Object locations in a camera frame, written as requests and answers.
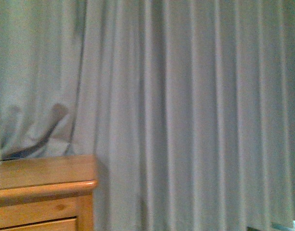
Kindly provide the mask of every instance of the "wooden furniture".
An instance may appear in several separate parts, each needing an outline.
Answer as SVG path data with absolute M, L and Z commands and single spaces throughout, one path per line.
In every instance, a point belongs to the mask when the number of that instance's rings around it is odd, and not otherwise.
M 0 230 L 92 231 L 93 155 L 22 159 L 0 166 Z

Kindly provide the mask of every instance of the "gray curtain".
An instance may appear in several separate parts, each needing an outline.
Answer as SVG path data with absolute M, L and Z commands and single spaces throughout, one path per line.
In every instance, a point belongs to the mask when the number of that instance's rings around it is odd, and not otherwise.
M 96 230 L 292 227 L 295 0 L 0 2 L 3 156 L 95 153 Z

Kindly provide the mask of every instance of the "dresser top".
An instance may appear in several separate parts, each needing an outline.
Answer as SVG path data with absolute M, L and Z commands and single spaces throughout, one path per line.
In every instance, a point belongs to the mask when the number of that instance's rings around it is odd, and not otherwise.
M 0 199 L 93 189 L 95 156 L 21 159 L 0 165 Z

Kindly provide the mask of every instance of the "wood grain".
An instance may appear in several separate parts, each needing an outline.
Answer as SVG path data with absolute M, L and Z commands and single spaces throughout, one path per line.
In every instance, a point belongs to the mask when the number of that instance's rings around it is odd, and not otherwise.
M 76 197 L 0 207 L 0 228 L 76 215 Z
M 95 180 L 95 156 L 21 159 L 0 165 L 0 190 Z
M 76 231 L 76 219 L 66 219 L 35 225 L 4 229 L 4 231 Z
M 94 155 L 3 163 L 0 166 L 0 229 L 93 231 L 95 170 Z M 66 218 L 76 220 L 66 222 L 65 229 L 59 223 L 50 222 Z
M 78 231 L 93 231 L 93 196 L 79 196 L 78 200 Z

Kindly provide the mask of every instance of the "curtain fold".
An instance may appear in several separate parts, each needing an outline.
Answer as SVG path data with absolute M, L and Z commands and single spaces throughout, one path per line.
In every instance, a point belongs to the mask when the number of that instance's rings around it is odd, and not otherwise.
M 99 231 L 292 227 L 295 0 L 21 3 L 0 1 L 5 158 L 95 153 Z

